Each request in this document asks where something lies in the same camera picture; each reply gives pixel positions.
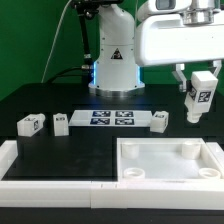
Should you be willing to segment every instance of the warning label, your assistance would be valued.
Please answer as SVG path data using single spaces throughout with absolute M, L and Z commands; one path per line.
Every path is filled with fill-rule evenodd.
M 122 56 L 121 56 L 121 52 L 119 51 L 118 48 L 116 49 L 116 51 L 112 55 L 111 59 L 118 59 L 118 60 L 122 60 L 123 59 Z

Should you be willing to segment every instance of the white cube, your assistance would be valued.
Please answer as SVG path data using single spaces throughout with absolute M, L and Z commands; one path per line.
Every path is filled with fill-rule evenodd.
M 150 131 L 163 133 L 168 125 L 169 113 L 156 111 L 150 123 Z
M 66 136 L 68 131 L 68 118 L 66 114 L 56 114 L 54 117 L 54 135 Z
M 17 122 L 19 136 L 31 137 L 43 128 L 44 114 L 30 114 Z

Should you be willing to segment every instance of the black table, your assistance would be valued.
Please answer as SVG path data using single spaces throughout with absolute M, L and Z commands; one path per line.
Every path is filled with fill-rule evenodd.
M 0 143 L 18 142 L 19 156 L 4 180 L 116 181 L 116 138 L 203 138 L 224 146 L 224 97 L 216 93 L 210 112 L 199 124 L 186 121 L 185 94 L 177 85 L 147 85 L 144 95 L 124 99 L 92 96 L 78 84 L 29 84 L 0 103 Z M 74 110 L 150 110 L 169 112 L 161 133 L 149 128 L 71 127 L 70 135 L 54 137 L 53 114 Z M 18 137 L 16 122 L 43 113 L 44 128 L 31 138 Z M 224 211 L 151 209 L 1 208 L 0 223 L 224 223 Z

